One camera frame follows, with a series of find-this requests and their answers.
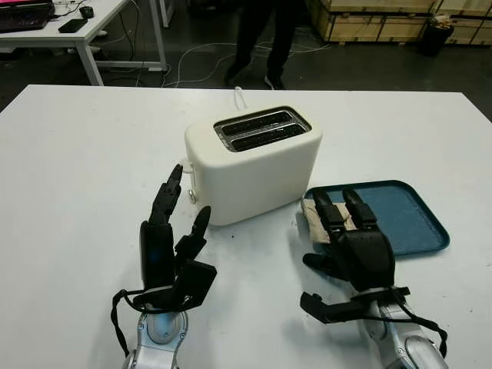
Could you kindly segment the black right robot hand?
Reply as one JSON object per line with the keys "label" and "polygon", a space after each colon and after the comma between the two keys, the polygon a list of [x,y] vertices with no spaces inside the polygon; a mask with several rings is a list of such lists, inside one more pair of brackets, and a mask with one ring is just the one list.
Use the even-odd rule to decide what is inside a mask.
{"label": "black right robot hand", "polygon": [[327,232],[326,254],[308,253],[303,263],[333,278],[348,281],[356,291],[390,288],[394,285],[395,259],[391,244],[377,224],[377,218],[359,194],[349,188],[342,191],[354,229],[344,225],[341,212],[327,192],[312,191],[316,212]]}

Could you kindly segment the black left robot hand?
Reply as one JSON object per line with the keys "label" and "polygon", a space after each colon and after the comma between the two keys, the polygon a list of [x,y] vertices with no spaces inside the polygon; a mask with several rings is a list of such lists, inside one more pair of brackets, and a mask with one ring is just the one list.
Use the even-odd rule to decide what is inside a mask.
{"label": "black left robot hand", "polygon": [[211,208],[203,207],[191,233],[174,242],[170,217],[181,194],[183,166],[175,165],[168,180],[161,184],[148,220],[140,227],[141,276],[144,289],[171,286],[186,261],[194,260],[206,244],[204,233]]}

